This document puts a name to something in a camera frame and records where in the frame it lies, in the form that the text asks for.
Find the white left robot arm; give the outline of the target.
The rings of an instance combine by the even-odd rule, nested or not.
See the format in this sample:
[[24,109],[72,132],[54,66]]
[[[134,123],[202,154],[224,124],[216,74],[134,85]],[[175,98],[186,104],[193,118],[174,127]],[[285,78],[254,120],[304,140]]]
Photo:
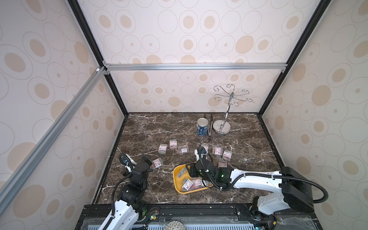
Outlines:
[[132,230],[134,224],[146,216],[146,202],[142,198],[149,186],[149,173],[153,172],[152,161],[143,156],[134,166],[129,158],[126,160],[131,171],[114,187],[112,209],[101,224],[101,230]]

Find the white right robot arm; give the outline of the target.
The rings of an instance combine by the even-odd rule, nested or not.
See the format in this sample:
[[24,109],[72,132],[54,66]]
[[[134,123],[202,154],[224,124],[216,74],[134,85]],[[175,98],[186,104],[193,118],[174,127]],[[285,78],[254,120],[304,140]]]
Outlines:
[[290,167],[275,172],[251,172],[232,167],[218,168],[203,158],[186,164],[190,177],[208,181],[220,191],[250,188],[270,192],[255,196],[249,212],[260,219],[275,212],[292,209],[302,213],[314,213],[314,205],[327,201],[327,190],[316,182],[303,177]]

